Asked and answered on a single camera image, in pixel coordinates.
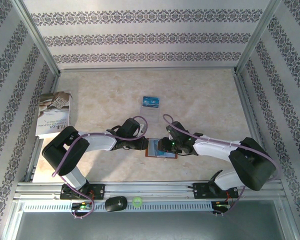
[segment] glass panel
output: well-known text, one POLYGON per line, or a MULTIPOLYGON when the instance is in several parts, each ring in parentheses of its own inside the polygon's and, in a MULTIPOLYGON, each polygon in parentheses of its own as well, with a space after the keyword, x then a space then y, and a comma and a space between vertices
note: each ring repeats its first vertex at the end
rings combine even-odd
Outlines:
POLYGON ((210 212, 93 213, 84 220, 66 212, 25 212, 17 240, 282 240, 272 201, 241 201, 228 216, 210 212))

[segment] enclosure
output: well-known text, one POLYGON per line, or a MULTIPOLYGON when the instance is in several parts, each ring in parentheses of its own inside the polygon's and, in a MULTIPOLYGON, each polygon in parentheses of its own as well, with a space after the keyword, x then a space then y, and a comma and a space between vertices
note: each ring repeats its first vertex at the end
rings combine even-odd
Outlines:
MULTIPOLYGON (((160 118, 147 137, 165 128, 160 118)), ((0 0, 0 238, 78 238, 73 226, 84 239, 300 239, 300 0, 0 0), (106 184, 105 198, 145 205, 107 215, 101 201, 89 222, 72 219, 41 155, 51 139, 35 136, 40 95, 64 90, 80 131, 122 124, 156 96, 160 114, 191 133, 254 138, 281 180, 246 190, 216 218, 187 186, 230 163, 88 152, 77 166, 106 184)))

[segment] perforated metal strip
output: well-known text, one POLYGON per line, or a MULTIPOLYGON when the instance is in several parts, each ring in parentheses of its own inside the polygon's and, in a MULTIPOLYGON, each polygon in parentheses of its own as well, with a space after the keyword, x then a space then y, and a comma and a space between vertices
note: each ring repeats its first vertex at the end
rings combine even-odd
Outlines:
MULTIPOLYGON (((28 213, 38 212, 69 212, 70 202, 27 202, 23 211, 28 213)), ((144 202, 141 207, 136 208, 131 202, 121 212, 196 212, 213 211, 211 201, 177 201, 177 202, 144 202)), ((107 212, 104 202, 96 202, 94 212, 107 212)))

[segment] card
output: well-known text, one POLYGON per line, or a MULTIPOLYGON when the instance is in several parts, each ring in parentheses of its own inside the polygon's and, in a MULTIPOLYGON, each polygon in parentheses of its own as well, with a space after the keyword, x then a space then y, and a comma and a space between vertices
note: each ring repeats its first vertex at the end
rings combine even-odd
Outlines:
POLYGON ((148 108, 159 108, 160 98, 154 96, 144 96, 142 100, 142 106, 148 108))
POLYGON ((148 148, 145 150, 145 156, 151 158, 165 158, 165 159, 176 159, 178 157, 177 154, 165 151, 158 150, 158 142, 157 138, 149 138, 148 148))

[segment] blue card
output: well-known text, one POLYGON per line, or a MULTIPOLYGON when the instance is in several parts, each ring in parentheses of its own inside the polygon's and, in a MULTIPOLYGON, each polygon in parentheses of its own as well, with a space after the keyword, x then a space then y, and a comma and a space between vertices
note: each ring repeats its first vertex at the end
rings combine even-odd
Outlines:
POLYGON ((159 108, 159 101, 160 101, 160 98, 158 98, 158 97, 144 96, 143 100, 142 100, 142 106, 158 109, 159 108))

